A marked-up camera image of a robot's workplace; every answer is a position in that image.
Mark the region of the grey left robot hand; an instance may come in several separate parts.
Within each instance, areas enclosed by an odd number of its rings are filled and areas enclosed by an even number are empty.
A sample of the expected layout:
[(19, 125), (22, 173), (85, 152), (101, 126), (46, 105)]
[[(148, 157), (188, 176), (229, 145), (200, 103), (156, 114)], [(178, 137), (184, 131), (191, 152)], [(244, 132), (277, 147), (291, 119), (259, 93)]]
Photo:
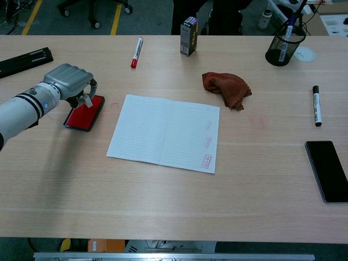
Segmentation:
[(56, 87), (60, 99), (67, 101), (72, 108), (85, 104), (91, 108), (92, 99), (97, 90), (97, 82), (93, 74), (70, 64), (62, 64), (47, 73), (43, 82)]

